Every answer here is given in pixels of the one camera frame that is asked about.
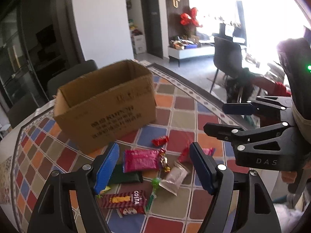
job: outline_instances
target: red packet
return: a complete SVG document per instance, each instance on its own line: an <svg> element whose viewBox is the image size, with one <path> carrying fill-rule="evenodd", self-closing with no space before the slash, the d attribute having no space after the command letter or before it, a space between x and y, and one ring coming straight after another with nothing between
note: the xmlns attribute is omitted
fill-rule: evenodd
<svg viewBox="0 0 311 233"><path fill-rule="evenodd" d="M167 142L169 141L169 137L168 136L162 136L162 137L158 137L155 139L152 139L151 142L153 143L154 146L159 147L159 146L163 146L165 145Z"/></svg>
<svg viewBox="0 0 311 233"><path fill-rule="evenodd" d="M187 142L187 146L183 149L181 152L181 155L178 157L178 161L180 163L189 162L192 163L190 155L189 155L189 147L190 147L190 141ZM215 152L215 148L202 148L203 152L206 155L213 156Z"/></svg>
<svg viewBox="0 0 311 233"><path fill-rule="evenodd" d="M124 215L146 214L147 203L145 191L133 191L120 194L105 194L101 198L102 209L116 209L120 217Z"/></svg>
<svg viewBox="0 0 311 233"><path fill-rule="evenodd" d="M123 172L159 170L158 154L157 150L125 150Z"/></svg>

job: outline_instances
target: colorful tablecloth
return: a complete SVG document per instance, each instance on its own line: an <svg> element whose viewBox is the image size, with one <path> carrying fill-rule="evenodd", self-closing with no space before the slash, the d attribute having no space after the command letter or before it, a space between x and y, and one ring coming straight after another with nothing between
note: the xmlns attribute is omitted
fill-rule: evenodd
<svg viewBox="0 0 311 233"><path fill-rule="evenodd" d="M230 117L198 95L191 88L175 78L150 68L154 72L155 99L157 103L157 120L155 123L127 134L117 141L120 146L122 162L123 151L126 149L151 149L151 140L163 135L169 136L166 145L167 158L172 165L187 141L198 143L203 148L215 147L214 158L218 163L226 164L231 170L248 172L248 168L236 166L230 143L219 141L207 136L203 126L207 122L234 124ZM0 192L3 200L12 199L12 206L20 232L27 232L31 213L42 187L50 172L58 169L61 172L76 171L83 164L104 152L105 148L89 155L80 152L76 145L61 131L53 119L50 109L28 123L20 132L16 151L12 160L12 190L8 193L8 185L1 178ZM7 162L0 165L6 168ZM185 178L178 195L160 189L147 215L128 215L120 218L115 210L102 210L108 226L114 233L180 233L197 232L207 212L212 197L202 189L200 181L191 164L185 164L191 171ZM146 190L150 195L151 179L164 177L158 171L143 173L144 182L139 184L119 184L111 186L109 193L122 193L134 190ZM75 191L70 191L74 217L79 233L85 232ZM237 200L234 192L232 209Z"/></svg>

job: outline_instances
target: hand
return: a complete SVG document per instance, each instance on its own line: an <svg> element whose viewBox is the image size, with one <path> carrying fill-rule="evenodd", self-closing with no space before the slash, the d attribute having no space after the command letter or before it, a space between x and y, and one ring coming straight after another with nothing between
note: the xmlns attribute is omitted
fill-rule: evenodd
<svg viewBox="0 0 311 233"><path fill-rule="evenodd" d="M303 169L311 169L311 161L308 161ZM281 176L282 176L282 181L283 182L285 182L287 184L292 184L296 180L297 172L295 172L295 171L293 171L293 172L281 171Z"/></svg>
<svg viewBox="0 0 311 233"><path fill-rule="evenodd" d="M282 181L287 184L292 184L295 182L297 177L297 172L285 172L281 171Z"/></svg>

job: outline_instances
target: dark green package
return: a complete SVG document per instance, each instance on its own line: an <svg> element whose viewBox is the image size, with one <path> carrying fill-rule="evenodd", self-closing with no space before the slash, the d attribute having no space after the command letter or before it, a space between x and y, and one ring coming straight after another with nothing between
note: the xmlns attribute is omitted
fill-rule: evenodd
<svg viewBox="0 0 311 233"><path fill-rule="evenodd" d="M137 172L123 172L123 164L118 164L115 166L108 185L110 184L120 184L120 183L142 183L142 173L140 171Z"/></svg>

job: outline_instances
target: white cabinet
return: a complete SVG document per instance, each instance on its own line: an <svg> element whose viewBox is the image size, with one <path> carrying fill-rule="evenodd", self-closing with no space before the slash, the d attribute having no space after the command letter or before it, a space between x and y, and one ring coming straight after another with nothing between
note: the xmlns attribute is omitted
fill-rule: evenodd
<svg viewBox="0 0 311 233"><path fill-rule="evenodd" d="M137 35L132 37L132 44L134 53L140 54L147 51L144 35Z"/></svg>

